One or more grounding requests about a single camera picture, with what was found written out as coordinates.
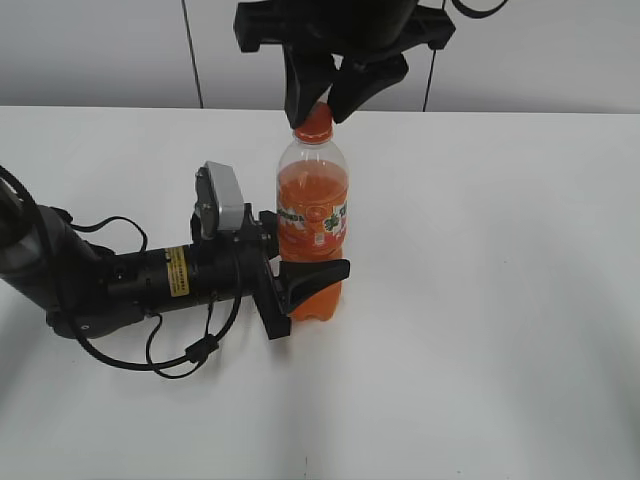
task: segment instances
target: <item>orange soda bottle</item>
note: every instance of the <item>orange soda bottle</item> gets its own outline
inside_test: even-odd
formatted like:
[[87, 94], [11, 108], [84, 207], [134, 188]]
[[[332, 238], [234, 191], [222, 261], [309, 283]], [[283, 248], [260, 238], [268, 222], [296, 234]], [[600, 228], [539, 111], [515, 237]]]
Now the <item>orange soda bottle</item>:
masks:
[[[333, 136], [333, 117], [318, 102], [278, 165], [278, 240], [282, 260], [324, 262], [342, 258], [347, 233], [347, 162]], [[294, 320], [329, 320], [342, 284], [318, 292], [296, 308]]]

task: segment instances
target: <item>white table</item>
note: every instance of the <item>white table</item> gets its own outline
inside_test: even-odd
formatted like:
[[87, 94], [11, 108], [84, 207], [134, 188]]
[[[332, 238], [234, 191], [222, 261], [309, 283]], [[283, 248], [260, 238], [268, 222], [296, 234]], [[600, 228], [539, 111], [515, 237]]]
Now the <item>white table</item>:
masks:
[[[289, 141], [282, 112], [0, 108], [36, 200], [129, 216], [150, 248], [189, 240], [206, 160], [273, 208]], [[0, 477], [640, 478], [640, 116], [367, 112], [336, 143], [352, 276], [330, 323], [270, 343], [246, 301], [203, 371], [165, 381], [0, 285]], [[204, 315], [168, 315], [155, 356]], [[142, 360], [153, 324], [96, 344]]]

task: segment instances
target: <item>bottle cap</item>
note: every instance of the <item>bottle cap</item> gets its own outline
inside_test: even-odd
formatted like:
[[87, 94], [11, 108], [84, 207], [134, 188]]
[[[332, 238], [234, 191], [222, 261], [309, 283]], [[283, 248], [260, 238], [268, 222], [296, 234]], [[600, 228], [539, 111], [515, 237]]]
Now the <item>bottle cap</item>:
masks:
[[323, 143], [333, 135], [333, 115], [329, 105], [318, 102], [302, 125], [295, 129], [295, 135], [305, 143]]

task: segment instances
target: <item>orange liquid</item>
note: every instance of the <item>orange liquid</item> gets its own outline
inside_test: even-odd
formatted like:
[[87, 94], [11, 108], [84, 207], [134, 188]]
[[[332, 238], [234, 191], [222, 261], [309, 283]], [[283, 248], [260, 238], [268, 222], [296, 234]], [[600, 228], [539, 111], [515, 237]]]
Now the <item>orange liquid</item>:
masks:
[[[278, 175], [278, 205], [304, 216], [298, 228], [280, 221], [278, 238], [280, 255], [289, 262], [324, 262], [342, 258], [345, 229], [336, 235], [326, 234], [324, 222], [334, 207], [345, 204], [349, 181], [347, 173], [330, 162], [300, 161]], [[317, 235], [325, 235], [318, 242]], [[318, 292], [291, 315], [294, 320], [311, 318], [329, 320], [338, 306], [342, 284]]]

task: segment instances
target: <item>black cable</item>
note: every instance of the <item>black cable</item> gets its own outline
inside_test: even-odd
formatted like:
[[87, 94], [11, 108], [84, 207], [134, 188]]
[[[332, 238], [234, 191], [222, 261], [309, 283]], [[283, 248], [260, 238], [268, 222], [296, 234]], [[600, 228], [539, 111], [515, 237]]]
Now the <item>black cable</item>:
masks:
[[[160, 330], [160, 327], [162, 327], [162, 322], [163, 322], [162, 315], [160, 315], [159, 313], [153, 314], [152, 317], [155, 317], [155, 318], [158, 319], [158, 324], [151, 331], [151, 334], [149, 335], [149, 338], [147, 339], [147, 344], [145, 345], [145, 357], [147, 358], [147, 365], [155, 365], [153, 363], [153, 360], [151, 360], [151, 343], [153, 342], [153, 339], [155, 338], [156, 333], [158, 333], [158, 331]], [[169, 380], [178, 380], [180, 378], [186, 378], [189, 375], [192, 375], [192, 374], [196, 373], [200, 369], [200, 367], [202, 367], [204, 365], [205, 361], [206, 361], [206, 359], [199, 361], [196, 364], [196, 366], [193, 367], [191, 370], [189, 370], [188, 372], [185, 372], [185, 373], [181, 373], [179, 375], [171, 375], [171, 374], [168, 374], [168, 373], [164, 373], [159, 368], [154, 368], [153, 371], [154, 371], [154, 373], [156, 373], [157, 375], [160, 375], [163, 378], [168, 378]]]
[[122, 220], [123, 222], [128, 222], [131, 225], [133, 225], [136, 228], [136, 230], [138, 230], [138, 232], [140, 232], [140, 236], [142, 237], [142, 246], [140, 247], [140, 253], [146, 252], [147, 245], [149, 243], [149, 238], [147, 237], [147, 234], [145, 233], [144, 230], [142, 230], [140, 225], [138, 225], [136, 222], [134, 222], [133, 220], [127, 217], [120, 217], [120, 216], [109, 217], [101, 221], [100, 223], [96, 223], [95, 225], [89, 225], [89, 226], [74, 225], [73, 223], [69, 224], [69, 226], [74, 230], [76, 230], [77, 232], [94, 233], [100, 230], [101, 228], [106, 227], [111, 222], [115, 222], [116, 220]]
[[[444, 10], [445, 5], [447, 4], [447, 0], [442, 0], [442, 6], [440, 7]], [[429, 93], [431, 93], [431, 82], [433, 80], [433, 67], [436, 64], [436, 53], [437, 50], [434, 50], [431, 54], [431, 65], [429, 66], [429, 78], [427, 79], [427, 88], [424, 91], [424, 103], [422, 104], [422, 111], [427, 111], [427, 102], [429, 101]]]
[[[233, 326], [233, 323], [236, 321], [236, 318], [238, 316], [238, 311], [240, 309], [240, 303], [242, 302], [242, 272], [240, 271], [240, 261], [238, 260], [238, 255], [236, 253], [235, 245], [233, 243], [231, 244], [231, 253], [232, 253], [232, 257], [233, 257], [233, 264], [234, 264], [235, 271], [236, 271], [236, 291], [235, 291], [235, 296], [234, 296], [234, 299], [233, 299], [233, 306], [231, 307], [231, 312], [229, 313], [229, 317], [227, 318], [227, 321], [222, 326], [220, 331], [216, 335], [214, 335], [214, 337], [212, 339], [212, 344], [216, 345], [215, 348], [217, 348], [217, 343], [220, 340], [222, 340], [227, 333], [229, 333], [229, 330]], [[213, 303], [214, 303], [214, 297], [213, 297], [213, 294], [212, 294], [210, 299], [209, 299], [209, 304], [207, 306], [207, 321], [206, 321], [205, 327], [204, 327], [204, 337], [201, 340], [202, 342], [207, 342], [207, 339], [209, 337], [209, 326], [211, 324], [211, 317], [213, 316]], [[158, 319], [158, 324], [151, 331], [151, 334], [149, 335], [149, 338], [147, 339], [147, 343], [145, 345], [145, 357], [147, 359], [147, 364], [148, 365], [154, 365], [153, 360], [151, 359], [151, 344], [153, 343], [153, 339], [155, 338], [156, 334], [160, 330], [160, 327], [162, 327], [162, 322], [163, 322], [162, 315], [159, 314], [159, 313], [153, 314], [152, 317], [155, 317], [155, 318]], [[181, 374], [178, 374], [178, 375], [171, 375], [169, 373], [165, 373], [165, 372], [161, 371], [161, 369], [156, 369], [156, 368], [154, 368], [153, 371], [156, 374], [160, 375], [161, 377], [167, 378], [169, 380], [177, 380], [177, 379], [180, 379], [180, 378], [186, 378], [189, 375], [192, 375], [195, 372], [197, 372], [200, 369], [200, 367], [202, 367], [202, 365], [204, 365], [204, 363], [207, 360], [207, 357], [208, 357], [209, 353], [211, 353], [211, 352], [207, 352], [206, 354], [202, 354], [200, 356], [200, 360], [198, 361], [196, 366], [193, 367], [188, 372], [185, 372], [185, 373], [181, 373]]]
[[451, 0], [453, 6], [458, 9], [458, 11], [463, 14], [465, 17], [469, 18], [487, 18], [491, 15], [498, 13], [498, 11], [502, 10], [509, 0], [502, 0], [500, 4], [496, 7], [493, 7], [489, 10], [475, 10], [471, 7], [468, 7], [461, 0]]
[[193, 40], [191, 39], [191, 27], [189, 26], [189, 14], [187, 13], [187, 4], [182, 0], [182, 15], [184, 17], [184, 26], [187, 30], [187, 43], [189, 44], [189, 55], [191, 55], [191, 68], [193, 69], [193, 77], [196, 82], [196, 91], [198, 92], [198, 103], [200, 108], [204, 108], [202, 101], [202, 89], [200, 88], [200, 76], [198, 75], [198, 66], [196, 65], [196, 53], [193, 49]]
[[42, 217], [42, 213], [40, 212], [40, 208], [38, 204], [35, 202], [33, 197], [29, 194], [29, 191], [20, 183], [20, 181], [14, 177], [7, 169], [0, 165], [0, 178], [2, 178], [5, 182], [9, 184], [13, 190], [15, 190], [16, 194], [22, 199], [24, 212], [27, 215], [36, 229], [38, 233], [38, 237], [40, 238], [40, 243], [42, 245], [42, 251], [44, 254], [44, 259], [46, 261], [49, 271], [49, 277], [51, 280], [51, 284], [53, 286], [53, 291], [56, 296], [56, 300], [58, 302], [58, 308], [60, 310], [60, 314], [64, 320], [66, 320], [69, 324], [69, 328], [73, 333], [73, 336], [78, 341], [78, 343], [85, 349], [85, 351], [94, 357], [96, 360], [105, 363], [111, 367], [120, 368], [123, 370], [132, 370], [132, 371], [140, 371], [140, 372], [148, 372], [153, 371], [154, 369], [167, 369], [176, 367], [178, 365], [182, 365], [189, 361], [189, 358], [186, 355], [182, 357], [175, 358], [173, 360], [169, 360], [162, 363], [155, 363], [153, 365], [149, 365], [146, 363], [131, 363], [131, 362], [123, 362], [121, 360], [117, 360], [115, 358], [109, 357], [105, 355], [98, 349], [96, 349], [84, 335], [84, 332], [76, 322], [75, 317], [70, 312], [66, 299], [64, 296], [64, 291], [62, 289], [62, 284], [60, 283], [60, 275], [57, 262], [55, 260], [55, 256], [53, 255], [53, 247], [51, 246], [51, 239], [49, 238], [49, 234], [47, 232], [47, 227], [44, 222], [44, 218]]
[[242, 272], [240, 270], [240, 261], [238, 260], [238, 253], [236, 252], [234, 243], [231, 244], [231, 256], [233, 258], [233, 264], [236, 268], [236, 294], [235, 298], [233, 299], [231, 312], [229, 312], [229, 317], [215, 336], [215, 339], [217, 341], [222, 340], [222, 338], [229, 332], [229, 330], [233, 326], [233, 323], [236, 321], [236, 317], [238, 316], [238, 310], [240, 310], [240, 303], [242, 302]]

